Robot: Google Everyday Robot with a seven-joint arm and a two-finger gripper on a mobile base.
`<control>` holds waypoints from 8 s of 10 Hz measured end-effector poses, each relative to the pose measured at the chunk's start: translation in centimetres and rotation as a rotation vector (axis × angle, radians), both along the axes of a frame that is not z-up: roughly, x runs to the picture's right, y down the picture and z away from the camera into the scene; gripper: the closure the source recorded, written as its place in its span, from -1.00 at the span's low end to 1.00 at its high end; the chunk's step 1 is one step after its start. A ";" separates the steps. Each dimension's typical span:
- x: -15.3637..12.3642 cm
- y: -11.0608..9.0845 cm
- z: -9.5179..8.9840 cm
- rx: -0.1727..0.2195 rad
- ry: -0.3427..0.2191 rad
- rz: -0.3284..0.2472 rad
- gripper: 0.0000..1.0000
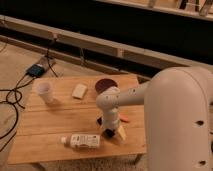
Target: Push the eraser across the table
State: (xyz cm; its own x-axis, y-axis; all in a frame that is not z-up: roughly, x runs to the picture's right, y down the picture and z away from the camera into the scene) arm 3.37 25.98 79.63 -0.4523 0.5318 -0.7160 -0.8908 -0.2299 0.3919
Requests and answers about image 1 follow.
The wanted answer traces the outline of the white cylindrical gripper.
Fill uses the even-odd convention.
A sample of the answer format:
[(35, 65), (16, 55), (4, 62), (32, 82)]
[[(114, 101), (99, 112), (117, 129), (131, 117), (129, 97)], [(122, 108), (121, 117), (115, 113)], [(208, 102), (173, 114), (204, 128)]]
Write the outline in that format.
[(117, 134), (123, 141), (126, 140), (126, 132), (124, 127), (120, 125), (120, 118), (117, 108), (113, 108), (103, 112), (102, 125), (104, 129), (116, 130), (118, 128), (116, 130)]

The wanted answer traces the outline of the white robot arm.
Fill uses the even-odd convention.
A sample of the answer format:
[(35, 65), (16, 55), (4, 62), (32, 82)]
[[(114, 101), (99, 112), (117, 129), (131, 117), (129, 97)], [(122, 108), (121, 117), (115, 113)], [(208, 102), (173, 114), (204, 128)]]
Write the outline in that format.
[(211, 171), (210, 104), (213, 72), (173, 67), (123, 92), (104, 92), (96, 104), (144, 106), (148, 171)]

